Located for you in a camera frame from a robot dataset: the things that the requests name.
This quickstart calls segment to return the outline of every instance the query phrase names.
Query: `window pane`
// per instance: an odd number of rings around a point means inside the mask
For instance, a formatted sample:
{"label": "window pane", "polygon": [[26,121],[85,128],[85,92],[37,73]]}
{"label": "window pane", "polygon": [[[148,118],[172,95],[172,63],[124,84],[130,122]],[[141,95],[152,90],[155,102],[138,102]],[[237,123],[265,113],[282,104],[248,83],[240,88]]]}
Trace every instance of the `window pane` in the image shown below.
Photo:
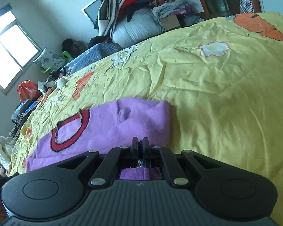
{"label": "window pane", "polygon": [[0,16],[0,31],[2,31],[6,26],[8,26],[14,20],[16,20],[16,18],[11,13],[11,11],[9,11],[6,14]]}
{"label": "window pane", "polygon": [[17,63],[0,44],[0,85],[6,89],[20,70]]}
{"label": "window pane", "polygon": [[4,32],[0,41],[22,66],[38,52],[17,25]]}

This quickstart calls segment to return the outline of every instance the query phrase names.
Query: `green plastic object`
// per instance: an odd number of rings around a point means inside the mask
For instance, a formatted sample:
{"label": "green plastic object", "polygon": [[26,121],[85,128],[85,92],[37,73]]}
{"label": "green plastic object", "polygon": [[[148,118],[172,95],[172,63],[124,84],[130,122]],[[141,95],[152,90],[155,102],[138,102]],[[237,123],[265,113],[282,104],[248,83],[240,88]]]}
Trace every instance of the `green plastic object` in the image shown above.
{"label": "green plastic object", "polygon": [[[63,59],[65,59],[65,65],[68,64],[70,61],[73,60],[73,57],[71,57],[71,55],[70,55],[68,52],[66,52],[66,51],[64,51],[63,53],[61,53],[60,56],[61,56]],[[52,69],[51,69],[50,67],[49,67],[48,69],[45,69],[45,68],[43,68],[43,67],[40,67],[40,71],[41,71],[42,73],[50,73],[50,72],[52,72]]]}

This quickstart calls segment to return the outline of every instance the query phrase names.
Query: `window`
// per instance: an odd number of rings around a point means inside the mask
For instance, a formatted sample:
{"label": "window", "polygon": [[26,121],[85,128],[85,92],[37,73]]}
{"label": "window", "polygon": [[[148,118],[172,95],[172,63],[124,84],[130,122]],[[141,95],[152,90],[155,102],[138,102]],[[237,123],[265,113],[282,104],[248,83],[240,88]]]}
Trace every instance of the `window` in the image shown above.
{"label": "window", "polygon": [[39,52],[11,11],[0,16],[0,88],[4,93]]}

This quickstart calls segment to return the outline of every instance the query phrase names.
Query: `silver screw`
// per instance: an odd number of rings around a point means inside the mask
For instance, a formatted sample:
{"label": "silver screw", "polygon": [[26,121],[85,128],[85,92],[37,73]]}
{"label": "silver screw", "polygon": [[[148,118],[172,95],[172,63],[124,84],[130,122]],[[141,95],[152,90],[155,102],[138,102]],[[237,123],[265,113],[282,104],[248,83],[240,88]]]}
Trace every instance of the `silver screw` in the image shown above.
{"label": "silver screw", "polygon": [[106,180],[100,177],[94,178],[90,181],[92,185],[100,186],[106,183]]}
{"label": "silver screw", "polygon": [[173,181],[173,183],[175,183],[177,185],[186,185],[188,182],[189,182],[189,180],[187,180],[184,177],[175,178],[174,181]]}

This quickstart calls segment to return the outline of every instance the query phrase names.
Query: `patterned pillow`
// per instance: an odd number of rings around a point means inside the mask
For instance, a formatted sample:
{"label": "patterned pillow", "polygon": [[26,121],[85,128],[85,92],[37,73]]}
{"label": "patterned pillow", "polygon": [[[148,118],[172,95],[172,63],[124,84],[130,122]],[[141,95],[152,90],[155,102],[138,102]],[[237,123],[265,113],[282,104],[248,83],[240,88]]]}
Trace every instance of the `patterned pillow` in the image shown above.
{"label": "patterned pillow", "polygon": [[43,52],[34,63],[44,69],[51,68],[52,70],[55,70],[65,65],[65,59],[52,51],[48,51],[47,48],[44,48]]}

